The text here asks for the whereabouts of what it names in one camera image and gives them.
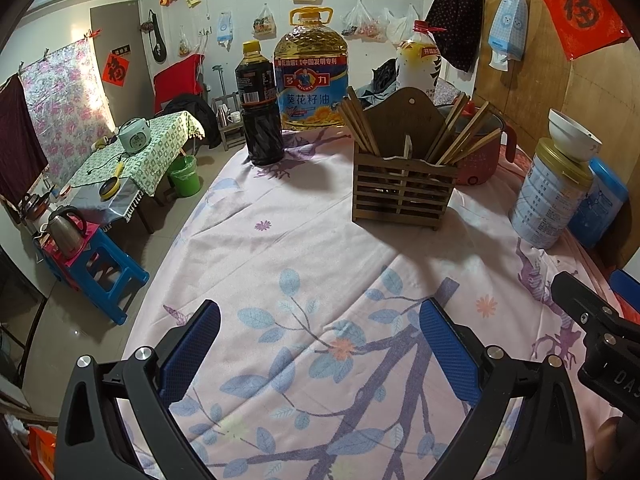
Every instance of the rice cooker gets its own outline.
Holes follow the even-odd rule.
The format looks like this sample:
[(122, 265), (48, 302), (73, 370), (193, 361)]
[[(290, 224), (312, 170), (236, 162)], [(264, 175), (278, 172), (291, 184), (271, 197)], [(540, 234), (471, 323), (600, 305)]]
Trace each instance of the rice cooker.
[(125, 152), (141, 152), (148, 146), (151, 140), (149, 121), (140, 118), (127, 121), (120, 127), (118, 138)]

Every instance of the orange flower print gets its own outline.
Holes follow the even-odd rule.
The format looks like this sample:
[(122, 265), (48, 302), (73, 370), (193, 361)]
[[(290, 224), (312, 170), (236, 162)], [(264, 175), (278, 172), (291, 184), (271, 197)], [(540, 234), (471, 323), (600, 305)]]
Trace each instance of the orange flower print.
[(480, 299), (476, 301), (476, 307), (478, 308), (478, 312), (482, 314), (482, 317), (493, 316), (497, 304), (498, 302), (495, 301), (493, 297), (489, 298), (488, 294), (484, 297), (481, 296)]
[(331, 348), (329, 348), (329, 354), (334, 356), (336, 361), (345, 361), (347, 357), (350, 357), (353, 351), (356, 348), (350, 340), (339, 337), (334, 342), (331, 343)]

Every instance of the barcode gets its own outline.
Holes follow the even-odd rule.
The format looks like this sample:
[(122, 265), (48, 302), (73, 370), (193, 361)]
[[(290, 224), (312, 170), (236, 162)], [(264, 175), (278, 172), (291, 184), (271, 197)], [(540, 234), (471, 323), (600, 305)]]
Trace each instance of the barcode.
[(258, 92), (246, 92), (242, 94), (243, 103), (257, 103), (258, 101), (260, 101)]

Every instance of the metal screw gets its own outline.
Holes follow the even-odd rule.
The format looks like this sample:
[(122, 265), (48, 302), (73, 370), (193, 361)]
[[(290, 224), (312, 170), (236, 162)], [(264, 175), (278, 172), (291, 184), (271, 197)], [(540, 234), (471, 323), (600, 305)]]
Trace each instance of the metal screw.
[(135, 356), (138, 361), (146, 361), (151, 357), (152, 350), (148, 346), (141, 346), (136, 350)]
[(498, 360), (504, 357), (504, 350), (499, 346), (489, 346), (489, 348), (486, 349), (486, 354), (491, 359)]
[(559, 368), (562, 366), (562, 359), (557, 355), (550, 355), (546, 360), (549, 361), (549, 364), (552, 365), (553, 368)]
[(82, 357), (78, 358), (78, 362), (76, 364), (78, 364), (78, 366), (81, 368), (87, 368), (88, 365), (91, 364), (91, 356), (83, 355)]

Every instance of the gray door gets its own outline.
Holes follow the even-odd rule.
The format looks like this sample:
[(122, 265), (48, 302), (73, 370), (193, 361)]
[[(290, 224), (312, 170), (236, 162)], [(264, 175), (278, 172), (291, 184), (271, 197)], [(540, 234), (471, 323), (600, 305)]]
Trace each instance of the gray door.
[(116, 126), (121, 126), (134, 117), (152, 118), (154, 90), (146, 66), (138, 1), (92, 7), (91, 28), (102, 29), (94, 38), (95, 56), (100, 72), (104, 70), (112, 50), (130, 46), (130, 53), (122, 56), (129, 61), (124, 85), (116, 86), (106, 81), (102, 82)]

